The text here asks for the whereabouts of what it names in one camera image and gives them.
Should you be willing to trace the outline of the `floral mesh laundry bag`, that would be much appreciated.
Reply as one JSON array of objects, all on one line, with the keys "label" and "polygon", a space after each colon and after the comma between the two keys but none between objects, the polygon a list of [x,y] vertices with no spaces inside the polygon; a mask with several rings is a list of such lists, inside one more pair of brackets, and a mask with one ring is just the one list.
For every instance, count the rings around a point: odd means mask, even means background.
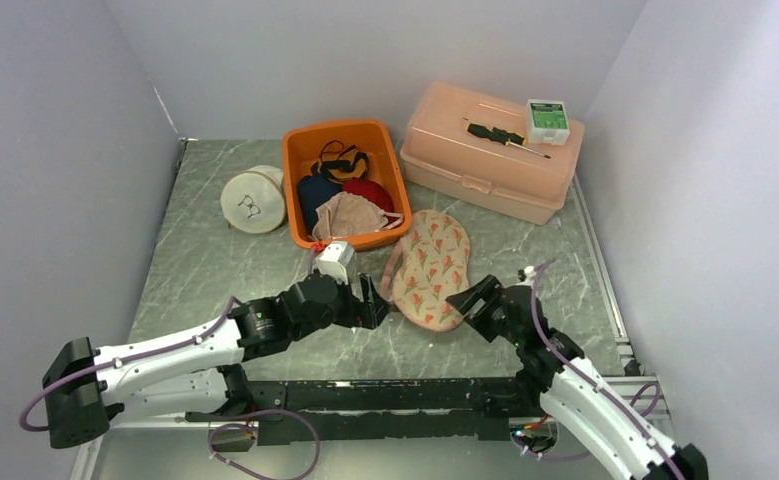
[{"label": "floral mesh laundry bag", "polygon": [[414,213],[384,268],[382,297],[421,328],[456,329],[463,319],[447,298],[469,287],[470,250],[469,235],[455,218],[432,209]]}]

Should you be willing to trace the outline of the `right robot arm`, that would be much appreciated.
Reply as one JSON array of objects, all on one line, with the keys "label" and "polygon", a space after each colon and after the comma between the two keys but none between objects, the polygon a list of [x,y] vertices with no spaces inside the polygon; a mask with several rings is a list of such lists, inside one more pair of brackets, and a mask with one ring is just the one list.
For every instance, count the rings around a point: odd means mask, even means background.
[{"label": "right robot arm", "polygon": [[544,268],[527,267],[519,283],[489,275],[446,302],[487,341],[516,350],[516,401],[565,427],[615,479],[706,479],[707,460],[652,426],[604,379],[580,347],[544,318],[538,289]]}]

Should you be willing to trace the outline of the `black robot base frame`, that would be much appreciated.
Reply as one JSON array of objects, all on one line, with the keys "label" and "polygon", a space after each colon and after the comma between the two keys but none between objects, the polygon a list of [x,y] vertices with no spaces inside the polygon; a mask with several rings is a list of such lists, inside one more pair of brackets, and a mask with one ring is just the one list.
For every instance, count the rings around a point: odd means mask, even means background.
[{"label": "black robot base frame", "polygon": [[254,410],[262,446],[309,441],[306,418],[323,442],[474,437],[506,441],[543,415],[510,377],[255,381]]}]

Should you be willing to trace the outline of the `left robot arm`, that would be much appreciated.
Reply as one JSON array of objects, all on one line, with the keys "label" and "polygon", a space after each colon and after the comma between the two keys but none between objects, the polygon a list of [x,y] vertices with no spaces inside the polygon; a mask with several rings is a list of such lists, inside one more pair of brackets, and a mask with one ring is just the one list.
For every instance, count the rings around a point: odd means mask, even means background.
[{"label": "left robot arm", "polygon": [[390,310],[365,274],[360,287],[312,273],[275,295],[231,298],[204,324],[137,343],[95,348],[67,342],[42,378],[41,391],[18,417],[46,432],[54,449],[82,445],[112,425],[171,413],[213,422],[287,416],[267,388],[249,383],[244,363],[285,351],[331,325],[377,328]]}]

